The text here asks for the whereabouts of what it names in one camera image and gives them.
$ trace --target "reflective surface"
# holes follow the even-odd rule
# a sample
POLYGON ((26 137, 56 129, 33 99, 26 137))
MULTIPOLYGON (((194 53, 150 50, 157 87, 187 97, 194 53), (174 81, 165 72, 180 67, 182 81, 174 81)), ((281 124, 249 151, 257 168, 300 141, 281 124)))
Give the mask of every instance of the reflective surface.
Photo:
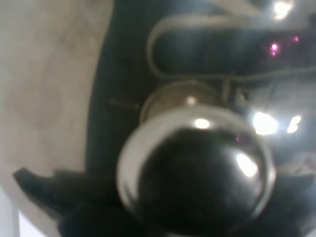
POLYGON ((222 235, 261 213, 275 169, 265 144, 238 116, 197 106, 141 126, 124 146, 117 174, 123 203, 145 226, 222 235))

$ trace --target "chrome surface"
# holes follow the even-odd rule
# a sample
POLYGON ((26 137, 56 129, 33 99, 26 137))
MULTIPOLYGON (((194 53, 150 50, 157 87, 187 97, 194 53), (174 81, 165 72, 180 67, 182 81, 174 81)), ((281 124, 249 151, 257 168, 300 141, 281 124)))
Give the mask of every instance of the chrome surface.
POLYGON ((176 234, 227 233, 261 213, 275 177, 270 151, 252 128, 228 110, 197 105, 158 115, 132 134, 119 157, 117 187, 127 209, 149 225, 176 234), (161 165, 170 167, 156 173, 161 165))

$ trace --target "bright light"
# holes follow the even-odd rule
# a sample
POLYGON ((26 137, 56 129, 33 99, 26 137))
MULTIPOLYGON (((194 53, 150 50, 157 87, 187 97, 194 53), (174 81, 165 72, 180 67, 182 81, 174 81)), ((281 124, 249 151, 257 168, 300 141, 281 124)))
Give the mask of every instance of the bright light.
POLYGON ((258 172, 258 166, 248 156, 244 154, 237 155, 237 163, 242 172, 249 178, 258 172))
POLYGON ((209 121, 207 121, 206 119, 202 119, 202 118, 195 120, 194 125, 200 129, 207 129, 210 126, 209 121))
POLYGON ((301 121, 301 116, 295 116, 292 118, 291 123, 298 124, 301 121))
POLYGON ((296 124, 290 124, 290 126, 287 128, 287 133, 293 133, 298 129, 298 126, 296 124))
POLYGON ((272 50, 276 50, 277 49, 277 44, 276 43, 272 44, 271 49, 272 50))
POLYGON ((259 135, 268 135, 276 133, 278 122, 268 114, 258 112, 253 117, 253 126, 259 135))
POLYGON ((292 118, 289 127, 287 128, 287 133, 293 133, 298 129, 297 124, 301 121, 301 116, 295 116, 292 118))
POLYGON ((290 13, 290 11, 293 9, 293 2, 292 1, 277 1, 274 4, 274 12, 275 12, 275 19, 276 20, 282 20, 290 13))

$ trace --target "pink light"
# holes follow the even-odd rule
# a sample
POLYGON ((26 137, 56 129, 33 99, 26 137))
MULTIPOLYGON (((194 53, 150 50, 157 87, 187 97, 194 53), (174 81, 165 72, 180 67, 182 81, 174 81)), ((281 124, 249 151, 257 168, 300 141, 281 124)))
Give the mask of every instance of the pink light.
POLYGON ((276 43, 272 44, 271 49, 272 49, 273 51, 277 50, 277 44, 276 44, 276 43))

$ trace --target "white wall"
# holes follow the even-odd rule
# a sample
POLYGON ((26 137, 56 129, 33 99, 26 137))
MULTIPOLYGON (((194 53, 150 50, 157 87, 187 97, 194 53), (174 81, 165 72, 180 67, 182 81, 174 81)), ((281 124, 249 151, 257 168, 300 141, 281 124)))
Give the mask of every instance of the white wall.
POLYGON ((1 237, 17 237, 18 223, 15 223, 15 214, 17 210, 10 199, 0 188, 0 236, 1 237))

